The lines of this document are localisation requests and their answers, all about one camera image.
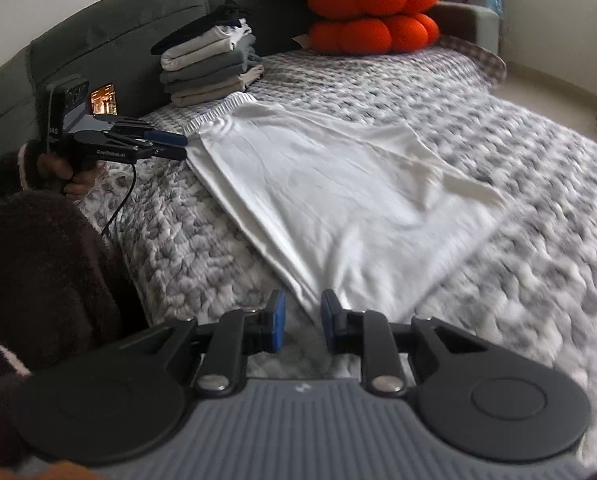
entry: chunky knit blanket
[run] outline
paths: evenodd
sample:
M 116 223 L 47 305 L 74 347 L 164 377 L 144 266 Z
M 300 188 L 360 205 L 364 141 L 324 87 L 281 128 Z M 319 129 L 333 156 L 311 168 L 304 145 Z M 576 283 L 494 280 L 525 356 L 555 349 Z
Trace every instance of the chunky knit blanket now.
M 265 58 L 250 94 L 366 124 L 407 120 L 445 161 L 512 196 L 499 232 L 394 321 L 435 316 L 569 374 L 592 402 L 579 454 L 597 466 L 597 144 L 494 97 L 502 62 L 450 43 L 405 56 L 277 54 Z M 182 132 L 212 105 L 168 106 L 147 119 Z M 152 322 L 213 322 L 282 287 L 187 163 L 150 160 L 137 169 L 112 236 Z M 104 224 L 130 180 L 126 168 L 111 168 L 83 211 Z M 327 355 L 319 327 L 296 304 L 286 330 L 283 352 L 251 358 L 251 375 L 358 375 L 355 360 Z

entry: person's hand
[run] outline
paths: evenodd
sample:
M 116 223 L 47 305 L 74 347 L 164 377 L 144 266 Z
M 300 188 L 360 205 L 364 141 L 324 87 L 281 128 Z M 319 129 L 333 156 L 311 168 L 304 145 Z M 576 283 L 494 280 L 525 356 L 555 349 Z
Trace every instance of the person's hand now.
M 74 174 L 72 166 L 64 158 L 56 153 L 41 153 L 36 162 L 38 174 L 48 180 L 52 177 L 59 177 L 63 180 L 70 180 L 63 188 L 63 192 L 70 200 L 81 200 L 90 189 L 94 187 L 96 179 L 104 171 L 104 163 L 98 162 L 91 170 L 81 171 Z

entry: black folded clothing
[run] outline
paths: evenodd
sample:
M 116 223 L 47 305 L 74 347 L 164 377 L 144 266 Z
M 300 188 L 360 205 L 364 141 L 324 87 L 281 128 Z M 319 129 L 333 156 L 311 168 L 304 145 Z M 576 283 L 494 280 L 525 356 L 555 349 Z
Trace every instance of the black folded clothing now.
M 239 20 L 245 18 L 249 13 L 249 9 L 240 6 L 234 0 L 225 0 L 225 3 L 220 4 L 209 14 L 201 16 L 187 25 L 183 25 L 181 28 L 178 28 L 163 38 L 150 49 L 150 54 L 161 55 L 168 48 L 172 48 L 173 46 L 185 43 L 192 38 L 196 38 L 215 25 L 231 25 L 232 27 L 238 27 L 240 25 Z

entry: metal rivet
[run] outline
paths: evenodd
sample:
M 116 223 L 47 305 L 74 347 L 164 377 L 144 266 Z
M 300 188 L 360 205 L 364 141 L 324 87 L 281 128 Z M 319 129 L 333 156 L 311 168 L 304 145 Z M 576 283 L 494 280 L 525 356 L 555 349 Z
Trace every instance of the metal rivet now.
M 224 375 L 208 374 L 198 381 L 198 386 L 208 392 L 220 392 L 229 386 L 229 379 Z
M 384 394 L 395 394 L 403 389 L 405 383 L 393 375 L 379 375 L 372 380 L 372 386 Z

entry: round black pad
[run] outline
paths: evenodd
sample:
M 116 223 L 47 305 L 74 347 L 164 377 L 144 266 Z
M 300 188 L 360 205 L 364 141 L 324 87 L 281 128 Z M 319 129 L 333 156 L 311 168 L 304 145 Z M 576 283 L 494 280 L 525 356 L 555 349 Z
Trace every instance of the round black pad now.
M 432 432 L 496 462 L 562 454 L 590 421 L 590 403 L 574 381 L 505 351 L 453 355 L 417 390 L 416 408 Z
M 11 418 L 39 454 L 83 465 L 140 455 L 165 440 L 186 406 L 182 387 L 155 360 L 101 354 L 25 381 Z

